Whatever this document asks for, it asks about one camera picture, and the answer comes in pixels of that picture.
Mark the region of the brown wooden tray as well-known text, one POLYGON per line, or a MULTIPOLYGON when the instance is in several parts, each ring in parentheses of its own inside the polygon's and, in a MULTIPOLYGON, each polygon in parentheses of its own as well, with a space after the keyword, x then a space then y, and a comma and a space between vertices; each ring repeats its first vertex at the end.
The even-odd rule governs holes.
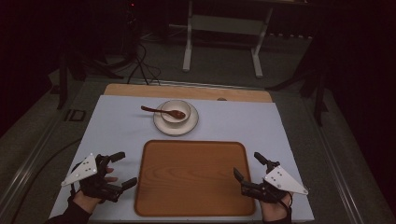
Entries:
POLYGON ((150 140, 143 155, 134 210, 141 217, 246 217, 254 200, 233 175, 250 179, 238 142, 150 140))

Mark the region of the pale table mat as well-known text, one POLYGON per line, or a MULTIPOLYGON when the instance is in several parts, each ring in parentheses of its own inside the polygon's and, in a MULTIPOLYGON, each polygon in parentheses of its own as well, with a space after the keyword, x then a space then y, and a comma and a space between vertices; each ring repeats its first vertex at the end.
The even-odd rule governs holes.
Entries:
MULTIPOLYGON (((123 151, 126 158, 113 164, 115 176, 121 182, 139 175, 144 145, 149 140, 169 140, 154 125, 153 116, 141 110, 143 105, 158 106, 164 98, 101 96, 83 135, 73 163, 83 161, 89 154, 123 151)), ((255 158, 260 152, 266 159, 279 161, 297 181, 301 181, 293 153, 277 107, 273 103, 246 103, 232 101, 189 100, 198 111, 195 128, 181 135, 181 140, 239 142, 247 150, 251 180, 259 183, 265 170, 255 158)), ((237 217, 142 217, 134 210, 136 189, 129 189, 116 203, 98 206, 92 222, 107 223, 210 223, 253 222, 262 219, 256 209, 250 216, 237 217)))

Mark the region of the black tripod stand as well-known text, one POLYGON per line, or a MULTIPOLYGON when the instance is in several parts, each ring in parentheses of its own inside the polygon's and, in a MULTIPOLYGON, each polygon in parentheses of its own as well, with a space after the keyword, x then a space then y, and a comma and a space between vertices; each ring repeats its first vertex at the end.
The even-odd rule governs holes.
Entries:
POLYGON ((315 96, 314 119, 318 126, 322 125, 321 113, 324 109, 323 98, 325 79, 330 70, 327 62, 325 43, 321 37, 314 37, 308 46, 303 58, 297 65, 291 78, 275 86, 267 87, 268 91, 280 91, 294 83, 304 81, 299 93, 304 98, 315 96))
POLYGON ((59 59, 59 85, 57 91, 59 93, 58 109, 62 109, 67 101, 68 87, 67 76, 71 73, 75 80, 84 81, 87 74, 84 67, 88 66, 96 70, 100 75, 110 78, 122 78, 111 72, 106 65, 102 65, 81 50, 76 48, 71 42, 66 41, 61 47, 59 59))

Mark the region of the dark device with red light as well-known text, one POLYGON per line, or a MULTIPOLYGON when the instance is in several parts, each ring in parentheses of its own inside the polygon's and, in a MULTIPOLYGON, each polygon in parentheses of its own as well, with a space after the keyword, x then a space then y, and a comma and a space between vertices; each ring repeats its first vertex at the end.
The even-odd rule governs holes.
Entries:
POLYGON ((133 58, 140 41, 139 0, 126 0, 125 53, 133 58))

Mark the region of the black floor socket box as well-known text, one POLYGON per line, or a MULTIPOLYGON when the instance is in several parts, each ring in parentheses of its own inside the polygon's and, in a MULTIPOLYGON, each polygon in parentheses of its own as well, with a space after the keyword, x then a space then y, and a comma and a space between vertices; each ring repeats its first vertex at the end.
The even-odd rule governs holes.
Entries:
POLYGON ((69 109, 64 117, 64 121, 80 122, 86 117, 85 110, 69 109))

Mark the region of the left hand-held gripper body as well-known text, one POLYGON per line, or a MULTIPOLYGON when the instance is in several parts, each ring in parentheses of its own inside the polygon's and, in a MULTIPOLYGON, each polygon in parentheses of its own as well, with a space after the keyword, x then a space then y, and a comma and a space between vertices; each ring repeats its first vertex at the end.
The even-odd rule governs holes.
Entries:
POLYGON ((61 186, 70 186, 71 194, 75 195, 77 191, 74 184, 78 182, 79 189, 86 196, 102 199, 103 202, 111 201, 116 203, 123 193, 123 189, 104 180, 106 168, 111 162, 109 160, 110 156, 100 154, 94 156, 90 154, 72 169, 71 174, 61 182, 61 186))

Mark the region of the cream saucer with dark rim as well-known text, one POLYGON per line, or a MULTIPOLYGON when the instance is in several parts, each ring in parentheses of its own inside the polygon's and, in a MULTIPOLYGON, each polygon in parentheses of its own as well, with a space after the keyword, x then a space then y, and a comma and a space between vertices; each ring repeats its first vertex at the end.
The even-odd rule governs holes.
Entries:
POLYGON ((165 121, 159 112, 153 115, 153 123, 155 127, 162 133, 178 136, 192 131, 198 124, 199 115, 197 109, 190 103, 188 106, 191 109, 190 117, 179 126, 173 125, 165 121))

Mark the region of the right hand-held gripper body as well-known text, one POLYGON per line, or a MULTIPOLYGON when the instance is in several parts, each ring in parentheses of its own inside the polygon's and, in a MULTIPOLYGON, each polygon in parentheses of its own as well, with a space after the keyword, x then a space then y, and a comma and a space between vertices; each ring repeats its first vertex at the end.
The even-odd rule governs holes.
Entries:
POLYGON ((241 194, 266 203, 280 203, 287 193, 307 195, 308 190, 294 179, 278 161, 268 161, 260 184, 240 183, 241 194))

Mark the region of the metal floor rail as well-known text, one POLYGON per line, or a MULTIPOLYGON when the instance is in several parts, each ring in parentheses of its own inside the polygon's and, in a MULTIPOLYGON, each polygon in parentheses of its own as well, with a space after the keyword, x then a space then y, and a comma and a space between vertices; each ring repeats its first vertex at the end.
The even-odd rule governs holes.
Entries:
POLYGON ((57 117, 38 123, 27 120, 0 139, 0 219, 8 216, 58 123, 57 117))
POLYGON ((330 170, 333 183, 337 188, 338 195, 340 196, 350 223, 365 224, 361 216, 361 212, 358 209, 353 196, 351 195, 350 187, 346 182, 340 165, 337 163, 337 160, 332 152, 332 147, 329 143, 329 140, 323 131, 323 128, 317 124, 313 115, 314 104, 309 99, 303 99, 303 104, 306 112, 308 113, 310 123, 314 126, 315 133, 318 135, 319 142, 324 150, 324 157, 327 167, 330 170))

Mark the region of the cream bowl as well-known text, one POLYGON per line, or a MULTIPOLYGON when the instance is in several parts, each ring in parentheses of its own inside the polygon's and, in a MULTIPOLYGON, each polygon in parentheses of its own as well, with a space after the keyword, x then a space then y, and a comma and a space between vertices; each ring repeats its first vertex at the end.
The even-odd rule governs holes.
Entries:
POLYGON ((169 100, 166 101, 161 107, 160 116, 166 124, 180 126, 184 124, 191 116, 191 107, 190 105, 182 100, 169 100), (169 114, 167 111, 179 111, 184 114, 183 118, 175 118, 169 114))

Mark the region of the brown wooden spoon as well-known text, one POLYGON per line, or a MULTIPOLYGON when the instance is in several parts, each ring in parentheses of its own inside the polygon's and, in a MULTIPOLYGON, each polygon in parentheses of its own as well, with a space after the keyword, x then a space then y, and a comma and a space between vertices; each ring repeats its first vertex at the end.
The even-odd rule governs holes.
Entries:
POLYGON ((155 108, 150 108, 150 107, 146 107, 141 105, 140 108, 144 111, 148 111, 148 112, 160 112, 160 113, 164 113, 167 114, 175 119, 184 119, 186 117, 186 114, 178 111, 178 110, 161 110, 161 109, 155 109, 155 108))

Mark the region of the person's left hand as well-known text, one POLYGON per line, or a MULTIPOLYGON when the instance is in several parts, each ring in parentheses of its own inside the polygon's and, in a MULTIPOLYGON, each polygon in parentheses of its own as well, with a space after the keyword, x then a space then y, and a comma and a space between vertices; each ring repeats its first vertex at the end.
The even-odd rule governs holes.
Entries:
MULTIPOLYGON (((106 168, 106 174, 111 174, 114 171, 113 168, 107 167, 106 168)), ((117 177, 114 176, 105 176, 104 180, 108 182, 115 182, 118 180, 117 177)), ((78 191, 72 200, 75 204, 77 204, 81 209, 83 209, 85 212, 92 214, 96 205, 99 204, 102 199, 99 198, 92 198, 89 196, 84 195, 82 191, 78 191)))

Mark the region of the white metal stand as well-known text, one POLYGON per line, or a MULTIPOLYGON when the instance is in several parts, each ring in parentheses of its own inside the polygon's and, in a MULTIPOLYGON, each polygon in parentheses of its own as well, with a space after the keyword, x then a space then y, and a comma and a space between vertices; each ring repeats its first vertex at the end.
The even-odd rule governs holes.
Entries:
POLYGON ((263 21, 194 14, 193 1, 189 0, 188 20, 187 20, 187 42, 184 52, 182 70, 184 72, 189 72, 191 70, 191 55, 192 55, 191 37, 193 30, 239 34, 239 35, 255 35, 258 37, 258 42, 256 46, 250 50, 250 54, 255 71, 255 76, 256 78, 262 78, 263 71, 262 71, 262 65, 259 54, 262 48, 262 42, 265 38, 266 31, 268 29, 272 14, 273 14, 272 7, 269 7, 266 10, 263 21))

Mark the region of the person's right hand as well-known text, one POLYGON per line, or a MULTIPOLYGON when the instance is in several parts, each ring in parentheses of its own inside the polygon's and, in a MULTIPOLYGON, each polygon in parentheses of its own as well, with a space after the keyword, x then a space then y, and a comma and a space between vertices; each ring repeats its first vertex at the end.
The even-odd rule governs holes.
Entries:
POLYGON ((281 203, 260 202, 263 224, 291 224, 291 204, 291 193, 287 193, 281 203))

